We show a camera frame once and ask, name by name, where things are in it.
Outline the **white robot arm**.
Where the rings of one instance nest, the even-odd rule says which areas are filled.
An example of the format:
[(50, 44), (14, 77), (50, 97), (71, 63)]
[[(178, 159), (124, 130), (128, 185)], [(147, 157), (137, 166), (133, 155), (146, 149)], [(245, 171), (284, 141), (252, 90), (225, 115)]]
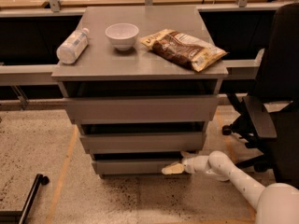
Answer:
[(255, 224), (299, 224), (299, 189), (284, 183), (264, 186), (239, 169), (221, 151), (208, 156), (182, 152), (182, 159), (165, 166), (164, 175), (203, 172), (230, 181), (256, 211)]

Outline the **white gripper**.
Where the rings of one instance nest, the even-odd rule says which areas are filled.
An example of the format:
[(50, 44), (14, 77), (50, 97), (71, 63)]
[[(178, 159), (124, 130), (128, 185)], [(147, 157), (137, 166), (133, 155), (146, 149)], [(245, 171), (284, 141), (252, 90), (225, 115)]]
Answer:
[(182, 174), (184, 171), (188, 174), (195, 173), (194, 157), (196, 156), (196, 154), (187, 151), (180, 151), (180, 154), (183, 157), (181, 161), (182, 164), (176, 162), (165, 166), (162, 169), (162, 173), (164, 175), (178, 175), (178, 174)]

